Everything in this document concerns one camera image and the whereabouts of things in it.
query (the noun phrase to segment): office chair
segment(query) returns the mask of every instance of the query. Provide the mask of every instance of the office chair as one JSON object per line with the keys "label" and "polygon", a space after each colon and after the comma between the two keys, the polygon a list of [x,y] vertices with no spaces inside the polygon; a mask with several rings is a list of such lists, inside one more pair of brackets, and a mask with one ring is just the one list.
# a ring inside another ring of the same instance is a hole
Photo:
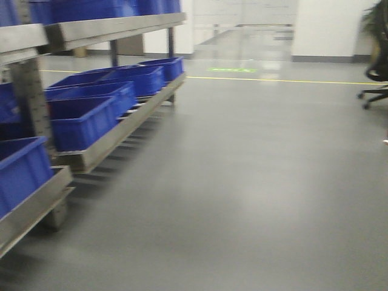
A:
{"label": "office chair", "polygon": [[[377,82],[388,81],[388,1],[381,0],[377,6],[375,16],[376,32],[375,38],[380,47],[380,52],[374,63],[366,70],[365,75]],[[378,96],[368,99],[364,105],[364,109],[370,108],[370,103],[388,98],[388,85],[384,85],[374,90],[363,90],[358,94],[359,99],[363,99],[365,94],[373,93]]]}

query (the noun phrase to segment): floor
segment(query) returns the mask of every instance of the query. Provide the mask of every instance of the floor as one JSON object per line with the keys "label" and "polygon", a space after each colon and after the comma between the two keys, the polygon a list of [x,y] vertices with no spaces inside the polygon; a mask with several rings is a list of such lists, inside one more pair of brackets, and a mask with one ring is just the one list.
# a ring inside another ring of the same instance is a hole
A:
{"label": "floor", "polygon": [[[388,289],[388,102],[355,98],[366,65],[216,47],[185,62],[175,108],[75,177],[60,232],[37,227],[0,261],[0,290]],[[41,59],[45,85],[108,65]]]}

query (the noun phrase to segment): yellow floor line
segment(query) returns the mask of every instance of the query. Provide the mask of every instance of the yellow floor line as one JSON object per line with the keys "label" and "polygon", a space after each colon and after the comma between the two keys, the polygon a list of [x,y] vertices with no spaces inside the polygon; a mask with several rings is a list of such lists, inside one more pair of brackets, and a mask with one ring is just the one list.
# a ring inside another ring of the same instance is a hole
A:
{"label": "yellow floor line", "polygon": [[49,72],[49,73],[80,73],[78,71],[62,71],[62,70],[41,70],[41,72]]}
{"label": "yellow floor line", "polygon": [[[80,73],[78,71],[62,70],[41,70],[42,72],[52,73]],[[224,77],[203,77],[188,76],[189,79],[208,79],[208,80],[231,80],[231,81],[256,81],[256,82],[286,82],[286,83],[308,83],[308,84],[338,84],[338,85],[381,85],[371,82],[337,82],[337,81],[308,81],[308,80],[282,80],[282,79],[255,79],[255,78],[224,78]]]}

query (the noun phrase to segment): shelf tier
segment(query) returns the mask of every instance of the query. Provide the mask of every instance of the shelf tier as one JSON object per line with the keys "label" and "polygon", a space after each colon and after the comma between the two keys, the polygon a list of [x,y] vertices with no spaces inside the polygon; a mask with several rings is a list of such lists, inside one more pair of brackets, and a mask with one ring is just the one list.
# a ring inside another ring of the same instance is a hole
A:
{"label": "shelf tier", "polygon": [[183,24],[185,13],[61,22],[45,26],[49,45],[41,53],[71,50],[100,42],[153,32]]}
{"label": "shelf tier", "polygon": [[58,164],[71,167],[74,173],[89,173],[134,132],[164,101],[174,95],[184,82],[186,74],[172,81],[158,94],[151,96],[136,112],[122,120],[116,127],[96,141],[88,149],[77,152],[62,152],[57,158]]}
{"label": "shelf tier", "polygon": [[55,175],[12,212],[0,219],[0,258],[73,190],[68,166],[53,167]]}
{"label": "shelf tier", "polygon": [[38,47],[47,44],[41,24],[0,27],[0,65],[35,58]]}

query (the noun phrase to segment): plastic bin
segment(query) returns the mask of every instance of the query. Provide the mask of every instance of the plastic bin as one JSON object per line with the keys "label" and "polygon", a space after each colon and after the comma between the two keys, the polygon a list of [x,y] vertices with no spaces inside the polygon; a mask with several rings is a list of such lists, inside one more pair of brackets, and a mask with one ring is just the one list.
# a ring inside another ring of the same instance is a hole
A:
{"label": "plastic bin", "polygon": [[99,84],[133,81],[135,95],[150,96],[158,93],[164,85],[163,67],[137,67],[111,72],[101,78]]}
{"label": "plastic bin", "polygon": [[47,88],[44,90],[44,94],[46,96],[46,100],[51,101],[51,100],[61,100],[60,95],[69,91],[73,90],[78,87],[64,87],[64,88]]}
{"label": "plastic bin", "polygon": [[35,137],[0,142],[0,211],[4,204],[11,211],[53,176],[45,141]]}
{"label": "plastic bin", "polygon": [[163,0],[139,0],[138,9],[140,15],[163,14]]}
{"label": "plastic bin", "polygon": [[0,122],[19,112],[12,83],[0,84]]}
{"label": "plastic bin", "polygon": [[56,22],[139,15],[137,0],[52,0],[52,10]]}
{"label": "plastic bin", "polygon": [[114,97],[115,100],[113,102],[113,106],[115,109],[116,117],[120,117],[137,103],[133,82],[77,87],[73,90],[69,90],[63,94],[57,95],[55,98],[57,100],[63,100],[95,98],[103,96]]}
{"label": "plastic bin", "polygon": [[27,137],[27,133],[22,127],[20,115],[12,116],[11,118],[0,123],[0,140],[17,139]]}
{"label": "plastic bin", "polygon": [[0,26],[19,25],[20,20],[12,0],[0,0]]}
{"label": "plastic bin", "polygon": [[113,98],[50,101],[52,127],[58,151],[84,150],[116,124]]}
{"label": "plastic bin", "polygon": [[181,12],[181,3],[179,0],[163,0],[164,13]]}
{"label": "plastic bin", "polygon": [[45,91],[70,88],[70,87],[79,87],[79,86],[88,86],[93,85],[96,81],[102,77],[109,74],[109,72],[95,72],[95,73],[78,73],[77,75],[70,75],[57,83],[52,84]]}
{"label": "plastic bin", "polygon": [[29,0],[31,20],[44,25],[53,24],[51,0]]}
{"label": "plastic bin", "polygon": [[140,66],[139,65],[121,65],[119,67],[107,67],[107,68],[100,68],[100,69],[84,71],[84,72],[77,73],[77,74],[74,74],[74,75],[82,75],[82,74],[89,74],[89,73],[99,73],[99,72],[110,73],[110,72],[115,71],[115,70],[130,69],[130,68],[136,68],[136,67],[140,67]]}
{"label": "plastic bin", "polygon": [[140,62],[148,67],[164,67],[164,80],[171,82],[183,73],[183,58],[157,59],[154,61]]}

